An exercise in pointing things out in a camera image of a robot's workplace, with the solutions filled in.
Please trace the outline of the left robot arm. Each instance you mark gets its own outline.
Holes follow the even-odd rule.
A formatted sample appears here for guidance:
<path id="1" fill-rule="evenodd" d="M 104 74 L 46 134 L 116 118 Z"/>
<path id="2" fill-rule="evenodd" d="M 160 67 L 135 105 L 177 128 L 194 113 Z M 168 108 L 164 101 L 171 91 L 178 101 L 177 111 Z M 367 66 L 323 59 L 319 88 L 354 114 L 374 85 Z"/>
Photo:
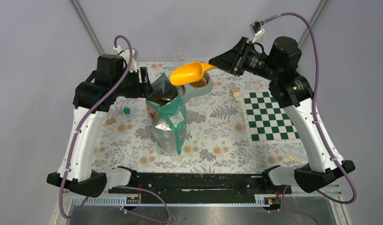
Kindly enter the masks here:
<path id="1" fill-rule="evenodd" d="M 137 189 L 131 169 L 120 166 L 96 172 L 91 168 L 98 133 L 110 106 L 118 97 L 147 98 L 152 93 L 147 68 L 137 68 L 136 58 L 126 52 L 103 54 L 98 57 L 96 70 L 76 87 L 66 155 L 57 172 L 47 175 L 47 183 L 93 198 L 115 186 L 128 193 Z"/>

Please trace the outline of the orange plastic scoop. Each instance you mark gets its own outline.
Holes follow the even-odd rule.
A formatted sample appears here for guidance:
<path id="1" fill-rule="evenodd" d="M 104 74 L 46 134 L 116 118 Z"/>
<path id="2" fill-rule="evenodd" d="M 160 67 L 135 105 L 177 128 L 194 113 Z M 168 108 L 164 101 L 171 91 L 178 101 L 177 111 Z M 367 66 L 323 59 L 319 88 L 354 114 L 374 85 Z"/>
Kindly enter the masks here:
<path id="1" fill-rule="evenodd" d="M 175 69 L 169 80 L 175 86 L 194 83 L 201 80 L 207 71 L 215 68 L 216 66 L 209 63 L 192 62 Z"/>

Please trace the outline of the green pet food bag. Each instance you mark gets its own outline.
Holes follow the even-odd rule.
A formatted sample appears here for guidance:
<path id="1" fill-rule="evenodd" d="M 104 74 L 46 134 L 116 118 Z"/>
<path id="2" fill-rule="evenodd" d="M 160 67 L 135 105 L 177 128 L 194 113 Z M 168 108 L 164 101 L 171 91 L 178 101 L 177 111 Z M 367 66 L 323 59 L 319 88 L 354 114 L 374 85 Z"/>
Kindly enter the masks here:
<path id="1" fill-rule="evenodd" d="M 151 120 L 151 132 L 164 154 L 181 154 L 187 133 L 185 104 L 165 73 L 151 84 L 152 95 L 176 96 L 170 103 L 159 106 L 146 99 L 147 115 Z"/>

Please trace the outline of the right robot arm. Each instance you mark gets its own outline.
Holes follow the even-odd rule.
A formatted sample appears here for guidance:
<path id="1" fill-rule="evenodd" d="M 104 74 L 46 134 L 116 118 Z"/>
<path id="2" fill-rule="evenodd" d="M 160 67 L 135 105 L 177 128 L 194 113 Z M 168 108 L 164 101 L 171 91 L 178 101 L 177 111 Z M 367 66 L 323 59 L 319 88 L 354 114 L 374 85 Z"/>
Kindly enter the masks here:
<path id="1" fill-rule="evenodd" d="M 235 76 L 249 72 L 269 80 L 269 92 L 295 126 L 306 150 L 308 163 L 301 167 L 273 167 L 264 171 L 261 181 L 267 193 L 280 185 L 297 185 L 304 192 L 315 192 L 355 170 L 332 143 L 317 110 L 313 108 L 313 90 L 297 72 L 302 52 L 290 37 L 274 40 L 269 53 L 258 53 L 255 44 L 242 37 L 230 50 L 213 57 L 209 63 Z"/>

